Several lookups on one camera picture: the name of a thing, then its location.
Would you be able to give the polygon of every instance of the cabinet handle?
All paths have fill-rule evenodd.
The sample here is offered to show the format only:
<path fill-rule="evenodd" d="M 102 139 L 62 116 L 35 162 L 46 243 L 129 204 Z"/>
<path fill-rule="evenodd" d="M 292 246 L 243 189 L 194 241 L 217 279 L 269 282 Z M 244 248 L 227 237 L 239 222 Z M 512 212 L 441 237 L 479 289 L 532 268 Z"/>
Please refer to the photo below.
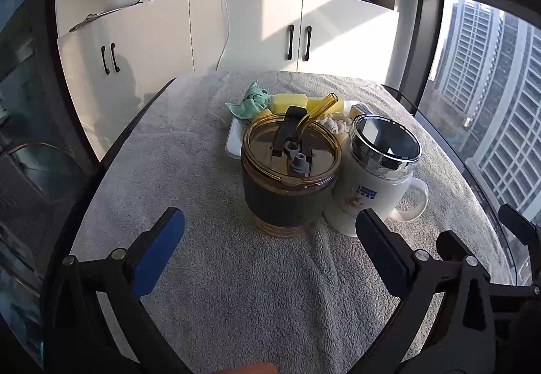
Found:
<path fill-rule="evenodd" d="M 308 32 L 308 40 L 306 42 L 306 55 L 305 55 L 305 61 L 308 61 L 310 58 L 310 40 L 312 40 L 312 27 L 307 26 L 306 31 Z"/>
<path fill-rule="evenodd" d="M 116 65 L 116 60 L 115 60 L 115 44 L 114 43 L 111 43 L 111 54 L 113 55 L 113 64 L 115 65 L 115 70 L 117 72 L 120 72 L 120 67 L 118 67 Z"/>
<path fill-rule="evenodd" d="M 287 59 L 293 59 L 293 34 L 295 33 L 295 25 L 289 25 L 289 52 L 287 53 Z"/>
<path fill-rule="evenodd" d="M 102 60 L 103 60 L 103 68 L 105 69 L 105 73 L 109 75 L 111 71 L 107 69 L 107 65 L 105 64 L 105 46 L 102 46 Z"/>

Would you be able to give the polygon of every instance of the gray towel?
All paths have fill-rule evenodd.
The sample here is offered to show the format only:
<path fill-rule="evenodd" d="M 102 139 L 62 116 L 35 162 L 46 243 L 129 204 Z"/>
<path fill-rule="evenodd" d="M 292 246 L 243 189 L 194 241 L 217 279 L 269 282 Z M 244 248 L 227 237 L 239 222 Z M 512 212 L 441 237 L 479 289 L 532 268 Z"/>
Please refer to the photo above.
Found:
<path fill-rule="evenodd" d="M 186 233 L 142 303 L 194 372 L 269 360 L 280 373 L 345 373 L 381 331 L 398 299 L 390 296 L 358 239 L 319 219 L 295 238 L 257 230 L 242 193 L 240 163 L 224 150 L 231 114 L 259 80 L 269 94 L 306 93 L 360 100 L 404 124 L 423 146 L 415 175 L 430 197 L 414 222 L 388 219 L 413 248 L 436 254 L 453 229 L 492 275 L 509 269 L 489 221 L 463 177 L 420 125 L 378 84 L 294 72 L 212 72 L 180 76 L 152 105 L 107 172 L 73 247 L 80 260 L 105 257 L 148 230 L 168 206 L 186 216 Z M 401 203 L 415 203 L 407 194 Z M 420 350 L 435 318 L 435 297 L 408 352 Z M 110 307 L 104 310 L 123 353 Z"/>

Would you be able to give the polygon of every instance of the towel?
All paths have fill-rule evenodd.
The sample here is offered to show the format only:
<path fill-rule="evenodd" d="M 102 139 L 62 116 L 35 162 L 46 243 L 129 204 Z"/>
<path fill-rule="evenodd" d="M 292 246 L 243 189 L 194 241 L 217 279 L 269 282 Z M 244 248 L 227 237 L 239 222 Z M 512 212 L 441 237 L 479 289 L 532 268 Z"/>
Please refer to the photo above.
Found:
<path fill-rule="evenodd" d="M 240 119 L 252 119 L 264 108 L 267 108 L 268 103 L 269 95 L 267 91 L 259 87 L 256 80 L 250 84 L 240 104 L 226 102 L 226 106 L 233 113 L 233 116 Z"/>

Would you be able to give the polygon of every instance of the cabinet door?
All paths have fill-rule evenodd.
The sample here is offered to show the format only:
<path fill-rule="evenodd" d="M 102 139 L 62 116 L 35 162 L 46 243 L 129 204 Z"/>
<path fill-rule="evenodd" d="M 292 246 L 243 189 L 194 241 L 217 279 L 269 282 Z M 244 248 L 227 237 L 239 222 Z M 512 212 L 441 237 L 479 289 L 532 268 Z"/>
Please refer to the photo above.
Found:
<path fill-rule="evenodd" d="M 303 0 L 299 72 L 384 83 L 397 21 L 395 11 L 361 0 Z"/>
<path fill-rule="evenodd" d="M 216 70 L 227 39 L 225 0 L 190 0 L 194 69 Z"/>
<path fill-rule="evenodd" d="M 297 70 L 302 0 L 225 0 L 225 4 L 229 37 L 220 70 Z"/>
<path fill-rule="evenodd" d="M 141 107 L 171 79 L 193 72 L 188 0 L 139 3 L 105 23 L 116 76 Z"/>
<path fill-rule="evenodd" d="M 122 131 L 117 122 L 123 111 L 118 105 L 120 92 L 114 90 L 115 71 L 104 19 L 60 37 L 58 50 L 80 123 L 101 160 Z"/>

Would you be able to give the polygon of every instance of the building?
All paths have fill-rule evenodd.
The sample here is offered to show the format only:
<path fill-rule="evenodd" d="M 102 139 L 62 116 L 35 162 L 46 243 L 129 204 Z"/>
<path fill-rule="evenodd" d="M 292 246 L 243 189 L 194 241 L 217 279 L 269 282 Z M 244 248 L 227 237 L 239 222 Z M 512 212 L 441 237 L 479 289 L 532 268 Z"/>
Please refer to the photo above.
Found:
<path fill-rule="evenodd" d="M 541 31 L 505 14 L 466 164 L 493 205 L 541 224 Z"/>
<path fill-rule="evenodd" d="M 470 0 L 453 4 L 435 88 L 465 121 L 472 117 L 496 50 L 499 10 Z"/>
<path fill-rule="evenodd" d="M 446 105 L 438 113 L 455 128 L 448 142 L 490 205 L 509 203 L 541 225 L 541 31 L 459 0 L 434 85 Z M 519 280 L 527 281 L 527 249 L 506 236 Z"/>

